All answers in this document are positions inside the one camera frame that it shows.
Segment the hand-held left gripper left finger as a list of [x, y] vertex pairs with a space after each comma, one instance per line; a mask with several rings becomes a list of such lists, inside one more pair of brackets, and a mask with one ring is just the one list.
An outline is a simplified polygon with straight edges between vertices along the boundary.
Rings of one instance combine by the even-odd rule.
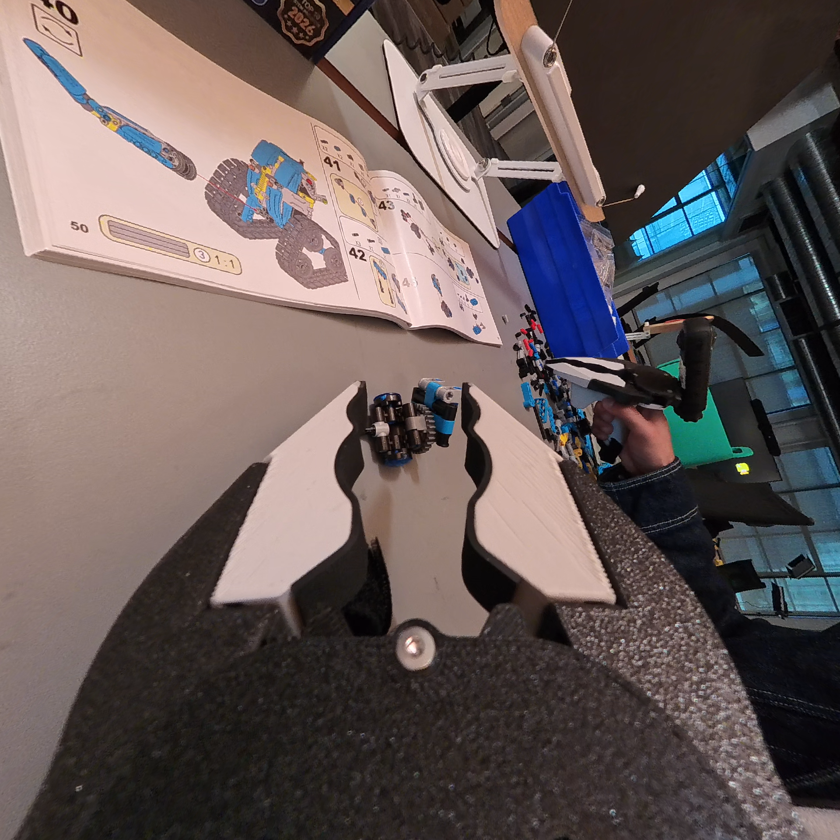
[[353, 493], [366, 413], [365, 383], [353, 382], [269, 454], [211, 606], [273, 604], [300, 635], [355, 597], [368, 564]]

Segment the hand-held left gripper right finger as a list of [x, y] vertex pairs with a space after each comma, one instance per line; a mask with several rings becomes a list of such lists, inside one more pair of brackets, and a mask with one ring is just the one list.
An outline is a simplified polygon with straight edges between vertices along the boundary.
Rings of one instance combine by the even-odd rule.
[[465, 546], [551, 602], [614, 605], [562, 458], [476, 385], [463, 384], [461, 405], [465, 467], [476, 484]]

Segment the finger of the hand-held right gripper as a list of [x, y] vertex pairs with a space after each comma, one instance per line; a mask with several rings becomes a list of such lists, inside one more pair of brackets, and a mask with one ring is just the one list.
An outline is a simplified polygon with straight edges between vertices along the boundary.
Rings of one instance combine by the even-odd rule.
[[563, 373], [570, 385], [572, 403], [595, 403], [610, 397], [620, 403], [632, 403], [634, 390], [619, 376], [599, 373]]
[[556, 375], [566, 380], [607, 380], [613, 377], [621, 379], [621, 362], [596, 358], [559, 358], [548, 359], [545, 368], [550, 368]]

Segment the pile of small brick parts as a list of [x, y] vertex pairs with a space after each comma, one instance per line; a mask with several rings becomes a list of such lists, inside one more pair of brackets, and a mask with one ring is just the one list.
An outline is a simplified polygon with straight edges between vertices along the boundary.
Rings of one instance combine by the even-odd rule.
[[543, 441], [563, 459], [596, 476], [598, 461], [586, 414], [571, 402], [571, 386], [548, 366], [550, 347], [538, 313], [528, 304], [520, 317], [524, 324], [514, 335], [512, 346], [521, 381], [525, 409], [537, 419]]

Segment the black brick assembly blue wheels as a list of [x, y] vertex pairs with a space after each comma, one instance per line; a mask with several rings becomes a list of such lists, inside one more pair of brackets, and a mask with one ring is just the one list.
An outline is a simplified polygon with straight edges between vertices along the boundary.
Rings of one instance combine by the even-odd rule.
[[404, 466], [415, 455], [427, 452], [433, 443], [435, 426], [428, 423], [425, 407], [404, 403], [399, 393], [377, 395], [371, 405], [370, 420], [365, 432], [385, 466]]

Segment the blue beam brick assembly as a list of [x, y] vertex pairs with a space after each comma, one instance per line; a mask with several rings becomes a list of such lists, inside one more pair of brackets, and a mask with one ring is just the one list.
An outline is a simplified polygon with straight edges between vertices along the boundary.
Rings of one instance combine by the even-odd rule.
[[436, 446], [447, 448], [455, 431], [461, 387], [439, 379], [422, 379], [413, 390], [413, 402], [422, 404], [434, 415]]

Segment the person's right forearm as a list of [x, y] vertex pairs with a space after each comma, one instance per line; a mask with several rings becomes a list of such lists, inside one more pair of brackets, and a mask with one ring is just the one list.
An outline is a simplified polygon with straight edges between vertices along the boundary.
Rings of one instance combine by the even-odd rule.
[[735, 594], [717, 572], [711, 535], [679, 459], [642, 476], [616, 465], [601, 474], [599, 483], [684, 578], [719, 634], [742, 635], [749, 619], [739, 612]]

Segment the person's right hand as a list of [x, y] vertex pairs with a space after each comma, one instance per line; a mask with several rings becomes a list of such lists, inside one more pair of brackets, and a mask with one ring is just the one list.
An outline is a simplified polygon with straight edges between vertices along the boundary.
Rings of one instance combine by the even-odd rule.
[[645, 476], [669, 466], [676, 456], [664, 413], [624, 405], [606, 398], [593, 405], [592, 430], [596, 439], [608, 441], [614, 426], [623, 428], [621, 463], [630, 476]]

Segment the small curved wooden board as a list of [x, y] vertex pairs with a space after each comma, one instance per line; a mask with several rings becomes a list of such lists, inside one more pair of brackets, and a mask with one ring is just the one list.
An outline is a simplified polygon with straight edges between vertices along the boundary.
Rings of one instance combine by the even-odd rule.
[[721, 316], [705, 312], [689, 313], [684, 317], [671, 318], [663, 322], [648, 321], [644, 323], [639, 331], [625, 333], [625, 338], [628, 342], [646, 341], [656, 334], [677, 333], [682, 330], [688, 322], [693, 321], [705, 322], [712, 328], [722, 332], [728, 336], [732, 342], [735, 342], [735, 344], [740, 348], [740, 351], [748, 357], [757, 358], [764, 355], [761, 348], [734, 323]]

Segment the green plastic box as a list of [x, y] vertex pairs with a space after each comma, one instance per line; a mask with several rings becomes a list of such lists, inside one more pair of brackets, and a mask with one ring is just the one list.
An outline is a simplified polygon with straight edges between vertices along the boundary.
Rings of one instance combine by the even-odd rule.
[[689, 423], [679, 417], [673, 407], [665, 409], [675, 453], [686, 467], [706, 466], [732, 459], [736, 455], [751, 456], [753, 454], [749, 448], [735, 448], [730, 445], [715, 401], [711, 396], [712, 386], [710, 385], [707, 394], [706, 411], [701, 420], [695, 423]]

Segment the dark monitor screen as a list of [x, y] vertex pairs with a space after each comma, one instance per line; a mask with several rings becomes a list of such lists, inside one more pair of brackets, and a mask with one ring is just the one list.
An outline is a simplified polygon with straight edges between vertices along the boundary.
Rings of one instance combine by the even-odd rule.
[[710, 388], [729, 443], [735, 448], [749, 448], [751, 456], [736, 455], [728, 460], [706, 465], [702, 470], [720, 480], [738, 484], [775, 482], [781, 473], [775, 457], [781, 448], [761, 400], [754, 400], [743, 378], [713, 385]]

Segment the blue plastic bin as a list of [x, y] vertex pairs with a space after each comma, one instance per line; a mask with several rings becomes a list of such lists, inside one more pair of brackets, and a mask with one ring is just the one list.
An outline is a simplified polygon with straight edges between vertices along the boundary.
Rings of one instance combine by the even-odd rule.
[[628, 350], [566, 182], [550, 183], [508, 219], [545, 339], [555, 357], [615, 359]]

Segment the clear bags in bin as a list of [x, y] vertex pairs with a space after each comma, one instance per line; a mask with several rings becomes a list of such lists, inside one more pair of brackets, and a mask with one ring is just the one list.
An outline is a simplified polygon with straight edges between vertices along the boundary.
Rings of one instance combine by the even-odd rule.
[[616, 273], [613, 236], [603, 225], [593, 223], [586, 218], [583, 218], [580, 224], [602, 287], [605, 293], [612, 295]]

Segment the paned window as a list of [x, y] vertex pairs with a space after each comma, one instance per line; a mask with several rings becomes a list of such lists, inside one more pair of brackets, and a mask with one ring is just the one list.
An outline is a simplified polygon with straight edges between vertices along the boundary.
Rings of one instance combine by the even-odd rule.
[[738, 189], [747, 152], [717, 157], [630, 237], [640, 259], [654, 256], [723, 223]]

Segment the white stand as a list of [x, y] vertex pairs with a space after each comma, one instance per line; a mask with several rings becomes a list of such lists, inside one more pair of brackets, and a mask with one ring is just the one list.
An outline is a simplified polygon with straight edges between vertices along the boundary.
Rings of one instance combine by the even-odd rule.
[[[571, 84], [557, 45], [539, 26], [527, 29], [513, 55], [437, 65], [420, 76], [393, 43], [384, 42], [383, 52], [396, 116], [410, 151], [495, 248], [500, 241], [485, 185], [492, 176], [565, 181], [584, 216], [603, 220], [606, 193], [572, 102]], [[556, 162], [477, 158], [434, 97], [439, 89], [496, 81], [523, 82], [553, 143]]]

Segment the person's denim clothing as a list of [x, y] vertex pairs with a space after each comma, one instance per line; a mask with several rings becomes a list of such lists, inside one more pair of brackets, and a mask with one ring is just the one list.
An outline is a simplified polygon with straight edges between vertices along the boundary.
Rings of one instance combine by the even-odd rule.
[[721, 636], [794, 802], [838, 808], [839, 625], [813, 632], [735, 613]]

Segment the wood-edged dark board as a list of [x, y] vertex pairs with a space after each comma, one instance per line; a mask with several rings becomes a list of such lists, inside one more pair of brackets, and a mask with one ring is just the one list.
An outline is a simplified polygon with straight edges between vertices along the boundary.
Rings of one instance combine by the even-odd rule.
[[511, 49], [558, 47], [617, 242], [832, 54], [838, 1], [496, 2]]

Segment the open instruction booklet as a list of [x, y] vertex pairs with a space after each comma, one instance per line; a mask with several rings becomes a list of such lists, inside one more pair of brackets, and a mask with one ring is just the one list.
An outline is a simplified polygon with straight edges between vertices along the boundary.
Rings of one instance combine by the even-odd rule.
[[337, 130], [126, 2], [2, 2], [24, 252], [405, 329], [501, 338], [469, 246]]

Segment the dark toy box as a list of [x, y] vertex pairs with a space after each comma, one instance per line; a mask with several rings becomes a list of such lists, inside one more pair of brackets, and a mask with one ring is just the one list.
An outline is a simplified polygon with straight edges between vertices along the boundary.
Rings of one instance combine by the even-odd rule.
[[374, 1], [245, 1], [307, 60], [324, 58]]

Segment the silver ventilation duct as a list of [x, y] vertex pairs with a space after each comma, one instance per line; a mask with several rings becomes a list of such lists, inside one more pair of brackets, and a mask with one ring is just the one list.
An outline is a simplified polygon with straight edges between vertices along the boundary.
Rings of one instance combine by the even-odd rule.
[[839, 187], [837, 135], [815, 129], [793, 145], [763, 188], [787, 270], [766, 281], [796, 366], [832, 450], [839, 454]]

